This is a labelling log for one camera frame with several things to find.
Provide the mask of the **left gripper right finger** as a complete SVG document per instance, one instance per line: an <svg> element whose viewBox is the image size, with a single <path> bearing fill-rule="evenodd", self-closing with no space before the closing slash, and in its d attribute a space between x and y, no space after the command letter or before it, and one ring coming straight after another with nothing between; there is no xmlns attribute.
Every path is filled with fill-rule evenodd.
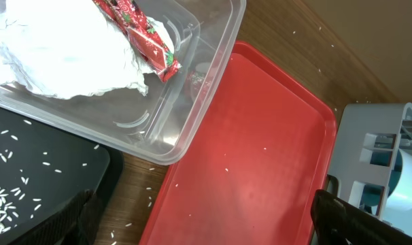
<svg viewBox="0 0 412 245"><path fill-rule="evenodd" d="M412 245L412 237L322 189L315 192L311 219L319 245Z"/></svg>

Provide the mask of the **white napkin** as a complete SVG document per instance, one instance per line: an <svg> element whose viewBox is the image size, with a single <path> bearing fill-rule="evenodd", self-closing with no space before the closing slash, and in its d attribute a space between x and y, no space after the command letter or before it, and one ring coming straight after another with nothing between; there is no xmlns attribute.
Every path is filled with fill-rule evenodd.
<svg viewBox="0 0 412 245"><path fill-rule="evenodd" d="M174 53L164 24L147 19ZM0 86L17 83L55 99L119 88L147 95L150 73L156 74L94 0L0 1Z"/></svg>

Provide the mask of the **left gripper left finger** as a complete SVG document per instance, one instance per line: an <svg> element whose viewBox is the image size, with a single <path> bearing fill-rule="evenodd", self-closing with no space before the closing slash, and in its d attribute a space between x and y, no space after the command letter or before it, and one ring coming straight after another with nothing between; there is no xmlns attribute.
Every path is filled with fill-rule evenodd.
<svg viewBox="0 0 412 245"><path fill-rule="evenodd" d="M93 244L101 220L101 200L92 190L79 192L45 221L18 238L19 244Z"/></svg>

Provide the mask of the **food scraps and rice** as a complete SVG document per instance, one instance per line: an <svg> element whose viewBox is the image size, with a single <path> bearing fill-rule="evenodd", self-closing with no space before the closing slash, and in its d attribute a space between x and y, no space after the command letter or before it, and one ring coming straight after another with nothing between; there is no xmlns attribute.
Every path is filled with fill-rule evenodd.
<svg viewBox="0 0 412 245"><path fill-rule="evenodd" d="M108 165L99 144L0 110L0 233L96 190Z"/></svg>

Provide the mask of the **red snack wrapper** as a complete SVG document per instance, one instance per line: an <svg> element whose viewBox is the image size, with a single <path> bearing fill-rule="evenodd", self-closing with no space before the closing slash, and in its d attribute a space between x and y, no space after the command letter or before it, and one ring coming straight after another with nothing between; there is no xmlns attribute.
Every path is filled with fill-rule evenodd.
<svg viewBox="0 0 412 245"><path fill-rule="evenodd" d="M94 3L118 25L162 82L179 71L182 65L135 1L94 0Z"/></svg>

